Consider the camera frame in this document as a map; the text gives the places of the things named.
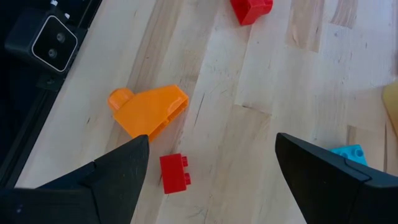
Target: wooden surface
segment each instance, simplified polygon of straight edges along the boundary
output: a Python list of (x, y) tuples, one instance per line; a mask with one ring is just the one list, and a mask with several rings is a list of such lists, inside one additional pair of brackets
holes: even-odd
[[(104, 0), (17, 183), (37, 187), (129, 136), (115, 88), (176, 83), (189, 109), (151, 145), (132, 223), (305, 223), (275, 135), (361, 144), (398, 175), (382, 87), (397, 76), (398, 2), (278, 0), (240, 27), (228, 0)], [(159, 156), (188, 156), (192, 185), (164, 195)]]

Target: plastic toy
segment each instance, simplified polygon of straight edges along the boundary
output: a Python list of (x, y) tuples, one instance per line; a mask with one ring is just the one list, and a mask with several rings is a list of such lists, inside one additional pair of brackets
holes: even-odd
[(330, 150), (331, 152), (343, 156), (346, 159), (351, 159), (362, 165), (368, 165), (365, 158), (365, 153), (360, 145), (345, 146), (337, 149)]
[(253, 24), (262, 15), (271, 12), (273, 0), (231, 0), (236, 17), (242, 26)]
[(115, 120), (132, 138), (146, 134), (152, 141), (188, 106), (188, 96), (177, 85), (136, 95), (120, 88), (109, 96), (108, 105)]
[(383, 101), (398, 137), (398, 82), (384, 87)]
[(160, 157), (165, 194), (184, 191), (191, 184), (189, 173), (184, 173), (184, 167), (187, 166), (187, 157), (180, 153)]

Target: orange plastic block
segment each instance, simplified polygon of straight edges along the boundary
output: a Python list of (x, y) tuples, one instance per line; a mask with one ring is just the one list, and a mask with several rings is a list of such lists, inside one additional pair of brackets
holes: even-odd
[(188, 96), (177, 85), (136, 95), (120, 88), (109, 96), (108, 105), (115, 120), (132, 138), (147, 134), (152, 141), (188, 106)]

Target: red lego brick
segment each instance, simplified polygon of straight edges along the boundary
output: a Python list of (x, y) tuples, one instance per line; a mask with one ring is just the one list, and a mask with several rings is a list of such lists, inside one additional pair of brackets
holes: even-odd
[(189, 173), (184, 173), (186, 166), (188, 166), (187, 157), (181, 156), (180, 153), (160, 157), (165, 194), (184, 191), (187, 185), (191, 184)]
[(253, 24), (262, 15), (271, 12), (273, 0), (231, 0), (232, 8), (242, 26)]

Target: light blue lego brick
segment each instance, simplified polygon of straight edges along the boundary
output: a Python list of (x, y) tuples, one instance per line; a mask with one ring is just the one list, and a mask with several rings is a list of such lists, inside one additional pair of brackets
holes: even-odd
[(345, 146), (337, 149), (332, 149), (330, 151), (347, 159), (351, 159), (352, 161), (355, 161), (362, 165), (368, 165), (365, 158), (365, 152), (362, 150), (360, 145)]

